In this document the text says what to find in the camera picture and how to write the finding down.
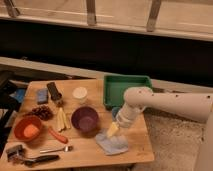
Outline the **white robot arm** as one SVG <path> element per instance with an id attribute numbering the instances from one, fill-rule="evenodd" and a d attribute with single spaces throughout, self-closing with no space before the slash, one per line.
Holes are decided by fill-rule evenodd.
<path id="1" fill-rule="evenodd" d="M 206 124 L 204 141 L 194 171 L 213 171 L 213 93 L 154 93 L 148 87 L 130 87 L 123 95 L 124 104 L 116 121 L 107 131 L 111 137 L 120 128 L 129 128 L 147 107 L 173 113 Z"/>

